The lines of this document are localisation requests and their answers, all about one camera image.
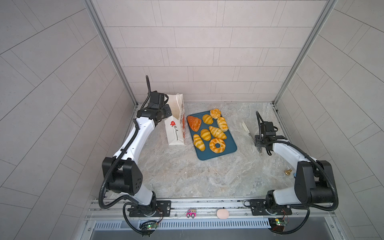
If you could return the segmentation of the white slotted tongs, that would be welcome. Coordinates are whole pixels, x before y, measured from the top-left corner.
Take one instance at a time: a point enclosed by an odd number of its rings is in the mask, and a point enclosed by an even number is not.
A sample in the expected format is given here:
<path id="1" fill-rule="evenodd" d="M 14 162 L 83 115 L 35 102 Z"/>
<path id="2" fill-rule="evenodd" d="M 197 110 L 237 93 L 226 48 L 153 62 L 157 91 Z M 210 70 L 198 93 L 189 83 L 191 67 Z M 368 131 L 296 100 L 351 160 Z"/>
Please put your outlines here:
<path id="1" fill-rule="evenodd" d="M 258 152 L 259 152 L 259 155 L 260 155 L 260 156 L 263 156 L 264 154 L 263 154 L 263 152 L 262 152 L 261 147 L 258 147 L 258 146 L 256 145 L 255 136 L 253 136 L 253 135 L 251 134 L 251 132 L 250 132 L 250 130 L 248 129 L 248 127 L 247 127 L 247 125 L 245 124 L 245 122 L 242 122 L 242 126 L 243 126 L 243 128 L 245 129 L 245 131 L 247 132 L 247 134 L 249 135 L 249 137 L 251 138 L 251 140 L 252 140 L 254 146 L 257 147 L 257 150 L 258 150 Z"/>

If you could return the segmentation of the white paper gift bag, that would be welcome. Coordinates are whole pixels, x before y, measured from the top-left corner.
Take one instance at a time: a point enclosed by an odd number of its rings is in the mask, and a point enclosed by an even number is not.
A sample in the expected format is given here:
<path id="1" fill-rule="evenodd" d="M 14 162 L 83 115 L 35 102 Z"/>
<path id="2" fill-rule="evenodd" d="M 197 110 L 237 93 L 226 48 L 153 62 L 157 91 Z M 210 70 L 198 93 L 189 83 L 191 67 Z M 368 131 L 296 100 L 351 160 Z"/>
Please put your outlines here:
<path id="1" fill-rule="evenodd" d="M 168 104 L 172 112 L 172 115 L 165 119 L 168 144 L 184 145 L 186 125 L 183 94 L 169 95 Z"/>

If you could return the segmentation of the ring donut bread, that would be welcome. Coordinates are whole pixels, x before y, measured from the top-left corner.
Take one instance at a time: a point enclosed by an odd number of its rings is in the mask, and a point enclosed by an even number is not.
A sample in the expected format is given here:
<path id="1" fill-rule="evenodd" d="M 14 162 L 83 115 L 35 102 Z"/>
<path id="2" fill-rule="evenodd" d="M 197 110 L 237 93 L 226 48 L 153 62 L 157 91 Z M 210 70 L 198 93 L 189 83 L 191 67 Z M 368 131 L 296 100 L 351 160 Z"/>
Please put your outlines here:
<path id="1" fill-rule="evenodd" d="M 219 138 L 211 139 L 209 143 L 210 150 L 215 154 L 220 154 L 225 151 L 226 143 L 224 140 Z"/>

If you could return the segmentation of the striped long bread front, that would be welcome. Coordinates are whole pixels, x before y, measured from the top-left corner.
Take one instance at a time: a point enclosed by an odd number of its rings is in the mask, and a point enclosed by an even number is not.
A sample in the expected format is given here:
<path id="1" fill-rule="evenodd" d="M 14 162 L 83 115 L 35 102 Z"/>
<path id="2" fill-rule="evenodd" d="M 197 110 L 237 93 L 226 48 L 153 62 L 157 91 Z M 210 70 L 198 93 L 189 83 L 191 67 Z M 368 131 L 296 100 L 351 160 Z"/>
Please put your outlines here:
<path id="1" fill-rule="evenodd" d="M 202 138 L 201 138 L 199 135 L 195 134 L 195 135 L 193 136 L 193 143 L 194 143 L 194 146 L 195 146 L 197 149 L 199 149 L 201 152 L 205 151 L 206 146 L 205 146 L 205 144 L 204 144 Z"/>

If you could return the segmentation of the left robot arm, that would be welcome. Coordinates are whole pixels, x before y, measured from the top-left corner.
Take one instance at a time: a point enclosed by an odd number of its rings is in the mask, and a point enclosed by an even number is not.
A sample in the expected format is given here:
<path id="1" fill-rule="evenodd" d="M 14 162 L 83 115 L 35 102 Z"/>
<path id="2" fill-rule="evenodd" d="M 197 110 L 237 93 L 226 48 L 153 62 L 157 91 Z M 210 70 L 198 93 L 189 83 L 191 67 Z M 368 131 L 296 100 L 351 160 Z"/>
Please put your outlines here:
<path id="1" fill-rule="evenodd" d="M 172 115 L 167 103 L 149 103 L 133 119 L 134 128 L 121 149 L 102 163 L 104 180 L 99 191 L 99 206 L 109 209 L 121 200 L 130 200 L 134 210 L 144 215 L 156 212 L 156 194 L 142 186 L 143 174 L 138 158 L 149 135 L 161 120 Z"/>

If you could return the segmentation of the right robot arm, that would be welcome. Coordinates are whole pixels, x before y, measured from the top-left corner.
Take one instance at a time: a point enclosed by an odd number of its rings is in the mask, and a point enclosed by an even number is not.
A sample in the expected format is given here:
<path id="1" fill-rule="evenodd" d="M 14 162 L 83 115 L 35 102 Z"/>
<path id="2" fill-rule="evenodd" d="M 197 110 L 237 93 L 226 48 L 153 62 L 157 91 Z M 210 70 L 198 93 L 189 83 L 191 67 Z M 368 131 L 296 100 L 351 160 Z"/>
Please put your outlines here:
<path id="1" fill-rule="evenodd" d="M 265 202 L 268 210 L 285 205 L 297 209 L 312 207 L 327 212 L 338 208 L 339 196 L 329 162 L 315 160 L 283 136 L 256 135 L 255 146 L 265 148 L 268 154 L 272 151 L 279 154 L 296 172 L 293 187 L 268 191 Z"/>

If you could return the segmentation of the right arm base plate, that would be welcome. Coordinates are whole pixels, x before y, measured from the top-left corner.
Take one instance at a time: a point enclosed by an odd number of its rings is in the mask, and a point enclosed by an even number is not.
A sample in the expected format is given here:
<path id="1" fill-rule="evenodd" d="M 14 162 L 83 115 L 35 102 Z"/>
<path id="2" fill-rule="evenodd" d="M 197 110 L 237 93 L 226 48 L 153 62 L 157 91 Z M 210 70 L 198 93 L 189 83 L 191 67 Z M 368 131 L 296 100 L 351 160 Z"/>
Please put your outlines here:
<path id="1" fill-rule="evenodd" d="M 267 205 L 266 200 L 249 200 L 249 208 L 253 216 L 282 216 L 292 215 L 292 209 L 287 205 Z"/>

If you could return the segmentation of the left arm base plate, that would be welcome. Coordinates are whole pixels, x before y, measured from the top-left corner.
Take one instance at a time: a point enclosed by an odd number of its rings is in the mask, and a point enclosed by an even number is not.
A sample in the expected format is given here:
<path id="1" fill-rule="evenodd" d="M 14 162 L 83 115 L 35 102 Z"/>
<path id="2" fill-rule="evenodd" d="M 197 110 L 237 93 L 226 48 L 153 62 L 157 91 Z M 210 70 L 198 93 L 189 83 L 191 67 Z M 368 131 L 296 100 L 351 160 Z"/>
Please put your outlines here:
<path id="1" fill-rule="evenodd" d="M 171 201 L 157 201 L 148 206 L 138 205 L 127 209 L 131 218 L 169 217 Z"/>

